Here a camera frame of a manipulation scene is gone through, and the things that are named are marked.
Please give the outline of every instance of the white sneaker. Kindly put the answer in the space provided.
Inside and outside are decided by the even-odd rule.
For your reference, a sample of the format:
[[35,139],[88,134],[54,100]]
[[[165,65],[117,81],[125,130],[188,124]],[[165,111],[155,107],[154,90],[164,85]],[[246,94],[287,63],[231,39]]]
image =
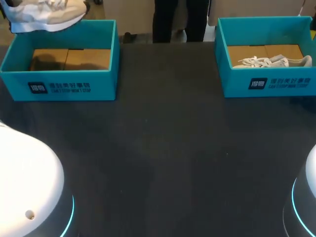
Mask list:
[[273,58],[245,58],[240,60],[242,65],[234,66],[234,68],[283,68],[283,67],[311,67],[312,57],[305,56],[303,59],[289,59],[283,55]]
[[66,29],[80,21],[90,5],[83,0],[23,0],[18,6],[8,6],[0,0],[11,25],[12,33]]

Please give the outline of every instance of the dark table surface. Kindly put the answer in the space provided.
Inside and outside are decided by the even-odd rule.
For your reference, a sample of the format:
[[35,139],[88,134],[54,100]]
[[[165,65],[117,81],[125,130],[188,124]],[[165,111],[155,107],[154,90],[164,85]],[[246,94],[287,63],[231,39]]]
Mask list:
[[113,102],[14,103],[1,83],[0,118],[58,155],[84,237],[285,236],[316,116],[224,99],[213,47],[122,45]]

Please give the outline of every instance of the person's leg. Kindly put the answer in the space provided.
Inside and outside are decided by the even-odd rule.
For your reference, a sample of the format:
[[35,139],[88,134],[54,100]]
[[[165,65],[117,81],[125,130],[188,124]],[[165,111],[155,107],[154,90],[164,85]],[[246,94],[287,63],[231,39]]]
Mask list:
[[168,43],[171,40],[172,22],[178,0],[155,0],[153,42]]
[[207,23],[208,4],[209,0],[187,0],[187,42],[203,41]]

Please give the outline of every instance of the teal box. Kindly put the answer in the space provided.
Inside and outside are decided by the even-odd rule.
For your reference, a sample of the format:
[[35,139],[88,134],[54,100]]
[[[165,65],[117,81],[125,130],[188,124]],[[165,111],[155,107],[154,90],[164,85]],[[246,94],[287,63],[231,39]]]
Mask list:
[[[108,70],[28,71],[35,49],[110,49]],[[82,20],[60,32],[36,31],[15,36],[0,76],[15,101],[115,100],[119,37],[114,20]]]
[[[215,56],[225,97],[316,95],[316,40],[311,37],[311,21],[311,17],[298,16],[220,18]],[[313,67],[233,69],[228,46],[269,44],[298,44],[304,56],[312,57]]]

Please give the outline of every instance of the blue light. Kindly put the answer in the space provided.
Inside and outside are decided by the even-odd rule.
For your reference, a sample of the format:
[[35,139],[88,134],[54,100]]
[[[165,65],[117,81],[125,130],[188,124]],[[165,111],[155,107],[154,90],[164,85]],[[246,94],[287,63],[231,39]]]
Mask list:
[[71,216],[70,216],[69,222],[68,222],[68,224],[67,224],[67,226],[66,226],[64,232],[61,234],[60,237],[64,237],[64,235],[66,234],[66,232],[67,232],[67,230],[68,230],[68,228],[69,228],[69,226],[70,226],[70,223],[71,223],[71,221],[72,221],[72,219],[73,219],[74,210],[75,210],[75,199],[74,199],[74,196],[73,196],[73,211],[71,212]]
[[298,220],[301,222],[302,226],[305,228],[305,230],[306,230],[312,237],[316,237],[316,236],[314,236],[313,233],[305,226],[305,224],[303,223],[303,221],[301,220],[300,216],[298,215],[298,213],[297,213],[297,211],[296,211],[295,204],[294,204],[294,195],[293,195],[295,182],[296,182],[296,179],[295,179],[294,184],[293,184],[293,187],[292,187],[292,203],[293,203],[293,208],[294,208],[295,214],[296,214]]

